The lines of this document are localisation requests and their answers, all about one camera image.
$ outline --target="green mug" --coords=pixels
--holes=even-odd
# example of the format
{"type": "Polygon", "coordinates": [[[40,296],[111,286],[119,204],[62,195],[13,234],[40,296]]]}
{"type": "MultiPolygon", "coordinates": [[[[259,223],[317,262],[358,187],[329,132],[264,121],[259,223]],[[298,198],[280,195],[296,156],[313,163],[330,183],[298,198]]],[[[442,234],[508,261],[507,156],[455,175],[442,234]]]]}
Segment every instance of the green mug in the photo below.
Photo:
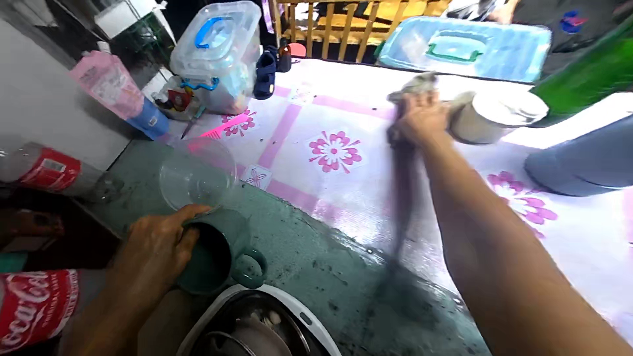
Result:
{"type": "Polygon", "coordinates": [[[246,220],[234,210],[219,209],[182,224],[185,230],[200,230],[191,260],[177,284],[195,295],[213,295],[232,277],[247,288],[259,288],[266,280],[268,264],[264,255],[251,246],[251,231],[246,220]],[[252,257],[261,268],[260,276],[250,276],[235,266],[242,255],[252,257]]]}

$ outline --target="white wall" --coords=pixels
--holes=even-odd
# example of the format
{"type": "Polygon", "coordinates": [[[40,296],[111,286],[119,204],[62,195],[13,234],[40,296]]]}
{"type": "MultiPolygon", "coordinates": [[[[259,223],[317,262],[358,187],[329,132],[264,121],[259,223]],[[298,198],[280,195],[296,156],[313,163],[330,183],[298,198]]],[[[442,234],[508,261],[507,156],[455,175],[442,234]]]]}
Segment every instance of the white wall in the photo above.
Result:
{"type": "Polygon", "coordinates": [[[108,168],[134,129],[85,94],[62,64],[2,19],[0,49],[0,132],[108,168]]]}

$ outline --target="coca-cola logo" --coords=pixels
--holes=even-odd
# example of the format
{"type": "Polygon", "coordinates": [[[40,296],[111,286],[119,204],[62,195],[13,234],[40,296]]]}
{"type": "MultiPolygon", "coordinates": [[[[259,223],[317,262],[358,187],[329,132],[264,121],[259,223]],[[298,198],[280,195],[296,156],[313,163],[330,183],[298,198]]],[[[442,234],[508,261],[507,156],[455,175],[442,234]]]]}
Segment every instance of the coca-cola logo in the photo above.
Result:
{"type": "Polygon", "coordinates": [[[35,325],[42,319],[46,302],[51,297],[46,272],[8,274],[5,283],[9,293],[17,297],[17,308],[8,332],[0,339],[1,352],[9,352],[24,346],[31,339],[35,325]]]}

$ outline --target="coca-cola bottle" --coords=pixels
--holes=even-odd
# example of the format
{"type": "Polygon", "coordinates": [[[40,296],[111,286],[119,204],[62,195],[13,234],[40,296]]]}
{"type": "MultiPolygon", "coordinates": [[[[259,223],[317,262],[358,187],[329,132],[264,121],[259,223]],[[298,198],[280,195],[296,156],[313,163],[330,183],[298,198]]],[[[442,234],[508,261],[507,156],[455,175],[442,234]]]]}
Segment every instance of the coca-cola bottle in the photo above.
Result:
{"type": "Polygon", "coordinates": [[[59,335],[104,282],[105,270],[0,274],[0,355],[59,335]]]}
{"type": "Polygon", "coordinates": [[[24,187],[104,201],[123,182],[108,172],[20,136],[0,136],[0,181],[24,187]]]}

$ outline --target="red label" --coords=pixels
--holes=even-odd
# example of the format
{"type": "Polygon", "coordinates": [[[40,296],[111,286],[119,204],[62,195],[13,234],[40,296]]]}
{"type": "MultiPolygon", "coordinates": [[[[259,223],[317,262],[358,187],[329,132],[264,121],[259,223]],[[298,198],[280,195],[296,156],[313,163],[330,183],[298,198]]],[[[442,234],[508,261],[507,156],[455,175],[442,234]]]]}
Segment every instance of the red label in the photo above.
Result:
{"type": "Polygon", "coordinates": [[[77,306],[74,269],[0,274],[0,354],[56,336],[77,306]]]}
{"type": "Polygon", "coordinates": [[[18,182],[29,188],[59,192],[73,184],[79,172],[81,161],[52,148],[42,148],[33,167],[18,182]]]}

